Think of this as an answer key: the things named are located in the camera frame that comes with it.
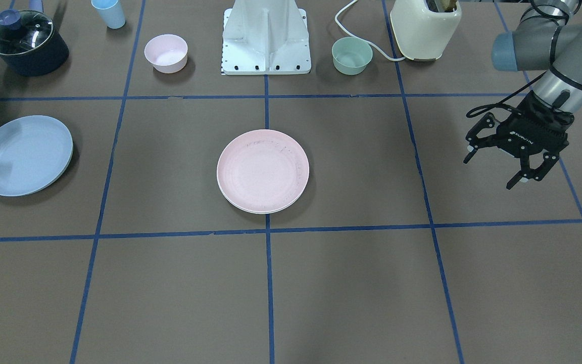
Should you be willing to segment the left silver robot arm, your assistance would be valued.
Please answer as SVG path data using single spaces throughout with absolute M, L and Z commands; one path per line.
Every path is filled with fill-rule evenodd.
M 542 180 L 569 144 L 567 130 L 582 106 L 582 25 L 569 23 L 579 8 L 580 1 L 531 1 L 516 30 L 494 41 L 495 69 L 541 71 L 525 85 L 529 92 L 517 106 L 503 100 L 466 115 L 480 120 L 467 132 L 464 163 L 490 147 L 519 159 L 507 189 Z

